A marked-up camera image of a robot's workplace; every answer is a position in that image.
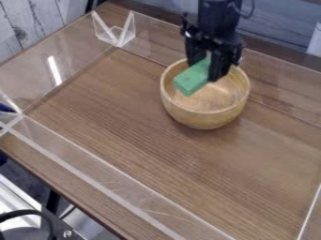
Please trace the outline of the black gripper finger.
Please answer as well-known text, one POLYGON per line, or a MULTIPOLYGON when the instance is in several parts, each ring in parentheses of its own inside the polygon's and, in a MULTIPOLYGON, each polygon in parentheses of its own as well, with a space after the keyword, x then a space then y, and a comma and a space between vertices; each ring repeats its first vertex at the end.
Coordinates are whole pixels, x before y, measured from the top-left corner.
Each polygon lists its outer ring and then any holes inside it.
POLYGON ((215 49, 209 54, 208 81, 216 82, 224 77, 231 67, 231 51, 215 49))
POLYGON ((203 40, 196 39, 189 35, 185 35, 184 44, 185 44, 187 62, 188 62, 188 66, 191 67, 207 56, 207 50, 204 47, 203 40))

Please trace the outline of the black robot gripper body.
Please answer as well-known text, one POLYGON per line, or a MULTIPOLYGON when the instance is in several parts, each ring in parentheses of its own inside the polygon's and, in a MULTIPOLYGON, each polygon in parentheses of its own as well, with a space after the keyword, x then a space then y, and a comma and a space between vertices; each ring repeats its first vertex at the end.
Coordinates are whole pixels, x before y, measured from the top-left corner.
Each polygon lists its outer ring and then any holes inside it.
POLYGON ((238 12, 184 12, 180 15, 180 35, 184 40, 185 35, 201 39, 207 53, 215 49, 231 51, 229 60, 235 66, 239 65, 244 48, 243 39, 235 30, 239 19, 238 12))

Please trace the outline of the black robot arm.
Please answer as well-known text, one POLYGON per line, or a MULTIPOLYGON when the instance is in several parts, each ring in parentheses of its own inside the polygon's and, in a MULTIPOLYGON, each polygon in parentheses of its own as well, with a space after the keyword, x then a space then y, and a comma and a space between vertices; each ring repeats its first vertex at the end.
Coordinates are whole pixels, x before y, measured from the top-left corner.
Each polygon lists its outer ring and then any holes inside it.
POLYGON ((205 58, 205 79, 216 82, 228 74, 231 66, 238 66, 244 49, 244 42, 236 32, 239 19, 248 19, 242 11, 243 0, 197 0, 195 13, 184 11, 180 15, 180 35, 188 66, 195 66, 205 58))

